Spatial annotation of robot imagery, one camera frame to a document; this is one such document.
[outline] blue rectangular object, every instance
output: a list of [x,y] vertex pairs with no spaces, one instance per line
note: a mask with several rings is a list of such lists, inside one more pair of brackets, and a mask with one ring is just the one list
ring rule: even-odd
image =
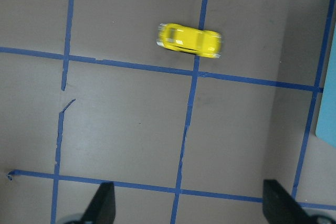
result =
[[316,136],[336,147],[336,29],[331,46]]

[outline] yellow object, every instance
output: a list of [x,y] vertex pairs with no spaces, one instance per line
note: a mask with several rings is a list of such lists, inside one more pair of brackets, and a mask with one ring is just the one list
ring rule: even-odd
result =
[[207,58],[219,58],[222,37],[215,31],[198,30],[178,24],[160,24],[156,43],[164,48],[189,52]]

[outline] floor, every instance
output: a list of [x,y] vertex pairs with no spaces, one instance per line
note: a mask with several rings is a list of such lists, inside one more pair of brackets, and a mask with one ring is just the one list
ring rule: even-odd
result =
[[[61,223],[106,180],[115,223],[267,223],[264,178],[336,218],[314,134],[335,0],[0,4],[1,223]],[[159,23],[220,32],[222,57],[158,47]]]

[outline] grid square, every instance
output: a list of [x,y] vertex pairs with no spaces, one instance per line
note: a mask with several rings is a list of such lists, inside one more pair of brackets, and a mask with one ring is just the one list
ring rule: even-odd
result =
[[255,202],[181,195],[176,224],[260,223],[267,221]]
[[205,29],[224,36],[201,70],[312,85],[329,0],[208,0]]
[[315,135],[321,95],[318,95],[306,155],[302,167],[297,200],[316,204],[336,205],[336,148]]
[[51,179],[15,177],[9,181],[1,172],[0,222],[50,223]]
[[54,172],[62,62],[0,54],[0,168]]
[[[60,181],[57,220],[83,214],[97,189],[98,185]],[[169,223],[173,200],[174,194],[115,187],[114,223]]]
[[156,45],[160,23],[196,27],[202,0],[75,0],[71,54],[192,69],[194,58]]
[[175,187],[190,83],[71,62],[61,174]]
[[199,79],[182,188],[261,197],[264,178],[291,191],[311,93]]
[[0,0],[3,47],[63,54],[68,0]]

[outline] toy car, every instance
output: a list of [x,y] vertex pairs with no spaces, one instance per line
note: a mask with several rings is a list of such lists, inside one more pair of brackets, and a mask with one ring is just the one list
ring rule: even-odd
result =
[[156,43],[164,48],[202,57],[219,58],[222,37],[215,31],[198,30],[178,24],[160,24]]

